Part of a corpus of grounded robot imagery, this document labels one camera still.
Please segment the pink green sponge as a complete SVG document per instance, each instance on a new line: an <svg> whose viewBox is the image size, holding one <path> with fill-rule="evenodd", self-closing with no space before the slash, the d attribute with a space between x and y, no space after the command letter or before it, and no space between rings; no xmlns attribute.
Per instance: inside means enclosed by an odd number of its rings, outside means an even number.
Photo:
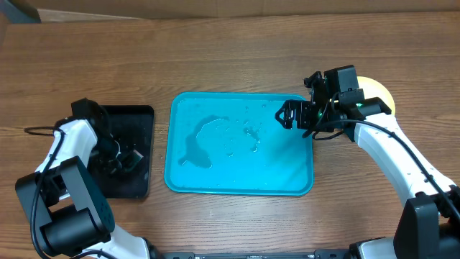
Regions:
<svg viewBox="0 0 460 259"><path fill-rule="evenodd" d="M133 171L143 157L137 150L131 150L120 160L121 169L127 173Z"/></svg>

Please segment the yellow green plate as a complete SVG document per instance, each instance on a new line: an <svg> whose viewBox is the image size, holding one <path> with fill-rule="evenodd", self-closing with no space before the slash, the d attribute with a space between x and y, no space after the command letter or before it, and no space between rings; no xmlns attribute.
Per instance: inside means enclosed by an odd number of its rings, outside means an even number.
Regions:
<svg viewBox="0 0 460 259"><path fill-rule="evenodd" d="M391 109L391 115L395 115L395 101L385 86L372 78L364 76L358 76L357 80L360 89L364 92L365 99L380 98Z"/></svg>

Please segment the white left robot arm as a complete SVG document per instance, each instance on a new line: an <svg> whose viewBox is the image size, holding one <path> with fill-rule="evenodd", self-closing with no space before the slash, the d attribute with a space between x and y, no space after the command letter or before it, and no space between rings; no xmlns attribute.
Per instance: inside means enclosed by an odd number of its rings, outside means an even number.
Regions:
<svg viewBox="0 0 460 259"><path fill-rule="evenodd" d="M156 247L115 223L110 198L149 192L154 109L74 101L51 127L29 127L53 143L15 191L41 258L159 258Z"/></svg>

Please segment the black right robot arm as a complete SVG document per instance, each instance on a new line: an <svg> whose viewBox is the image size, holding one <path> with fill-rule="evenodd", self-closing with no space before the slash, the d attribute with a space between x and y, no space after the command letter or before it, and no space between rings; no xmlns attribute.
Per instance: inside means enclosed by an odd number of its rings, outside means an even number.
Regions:
<svg viewBox="0 0 460 259"><path fill-rule="evenodd" d="M395 103L379 82L353 65L305 78L310 100L287 100L275 113L285 128L316 140L346 135L379 166L403 211L393 237L355 242L347 249L316 250L314 258L458 258L459 186L435 169L395 118Z"/></svg>

